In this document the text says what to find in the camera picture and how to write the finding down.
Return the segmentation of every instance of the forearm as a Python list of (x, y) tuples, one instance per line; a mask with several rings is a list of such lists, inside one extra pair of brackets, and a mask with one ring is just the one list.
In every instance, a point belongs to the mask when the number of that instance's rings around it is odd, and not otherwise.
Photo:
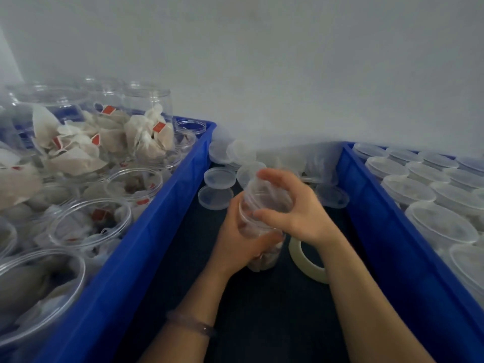
[(352, 363), (433, 362), (342, 234), (318, 251)]
[[(213, 326), (228, 279), (205, 269), (192, 285), (176, 312)], [(167, 321), (140, 362), (203, 362), (209, 337)]]

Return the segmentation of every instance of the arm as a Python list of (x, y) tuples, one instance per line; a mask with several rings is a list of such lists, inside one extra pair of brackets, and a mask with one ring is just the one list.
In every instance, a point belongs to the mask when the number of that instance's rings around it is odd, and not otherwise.
[(257, 175), (290, 192), (294, 201), (290, 213), (263, 209), (254, 215), (318, 250), (351, 361), (434, 362), (388, 302), (314, 192), (290, 172), (263, 169)]
[[(257, 239), (242, 236), (239, 228), (239, 202), (244, 194), (233, 198), (227, 209), (217, 242), (207, 266), (176, 308), (176, 313), (213, 326), (218, 305), (230, 277), (264, 250), (282, 242), (277, 232)], [(168, 321), (140, 359), (141, 363), (203, 362), (209, 337), (185, 325)]]

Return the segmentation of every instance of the bracelet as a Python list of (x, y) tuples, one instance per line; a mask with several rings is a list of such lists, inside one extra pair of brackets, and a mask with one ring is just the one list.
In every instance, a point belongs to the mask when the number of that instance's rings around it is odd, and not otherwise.
[(202, 335), (208, 336), (208, 337), (214, 337), (217, 335), (215, 329), (207, 325), (206, 323), (203, 323), (201, 321), (198, 321), (197, 319), (187, 316), (187, 315), (182, 315), (181, 313), (178, 313), (177, 311), (168, 311), (166, 312), (166, 318), (168, 321), (176, 323), (178, 325), (184, 326), (188, 329), (191, 329), (193, 331), (196, 331)]

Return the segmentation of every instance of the blue plastic crate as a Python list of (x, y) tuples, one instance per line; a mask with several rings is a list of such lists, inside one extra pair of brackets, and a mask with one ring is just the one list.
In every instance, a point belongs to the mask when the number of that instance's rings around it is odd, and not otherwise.
[(438, 362), (484, 361), (484, 312), (379, 185), (352, 143), (336, 170), (374, 277)]
[(216, 124), (205, 123), (206, 132), (69, 310), (36, 362), (112, 359), (209, 168)]

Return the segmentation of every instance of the tape roll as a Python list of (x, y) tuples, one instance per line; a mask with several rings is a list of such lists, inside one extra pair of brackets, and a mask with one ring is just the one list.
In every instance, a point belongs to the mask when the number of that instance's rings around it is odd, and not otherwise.
[(311, 279), (320, 283), (328, 284), (329, 282), (328, 277), (326, 276), (326, 269), (313, 264), (302, 250), (301, 241), (291, 238), (291, 241), (289, 242), (289, 254), (291, 255), (292, 261), (294, 261), (298, 269)]

